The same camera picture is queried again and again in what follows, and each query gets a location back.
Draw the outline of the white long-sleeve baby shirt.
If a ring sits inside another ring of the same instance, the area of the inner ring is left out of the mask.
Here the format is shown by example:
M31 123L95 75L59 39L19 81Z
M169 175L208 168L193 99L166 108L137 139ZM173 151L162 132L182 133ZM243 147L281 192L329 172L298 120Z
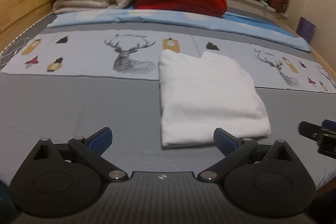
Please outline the white long-sleeve baby shirt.
M164 50L159 61L163 147L210 144L222 128L236 138L270 135L252 77L229 57Z

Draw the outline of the purple paper bag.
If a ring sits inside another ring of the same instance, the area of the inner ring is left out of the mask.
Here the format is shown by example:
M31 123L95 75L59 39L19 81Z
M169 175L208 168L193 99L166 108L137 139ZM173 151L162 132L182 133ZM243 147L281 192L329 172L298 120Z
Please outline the purple paper bag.
M295 32L310 44L315 33L315 28L315 24L310 20L300 17Z

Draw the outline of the deer print bed sheet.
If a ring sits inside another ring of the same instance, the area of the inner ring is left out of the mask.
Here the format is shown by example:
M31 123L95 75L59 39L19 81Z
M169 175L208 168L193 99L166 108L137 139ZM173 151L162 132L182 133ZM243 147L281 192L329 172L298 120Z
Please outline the deer print bed sheet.
M39 34L5 65L3 73L157 80L163 50L197 58L205 52L226 56L258 88L335 92L335 83L315 61L256 44L159 31Z

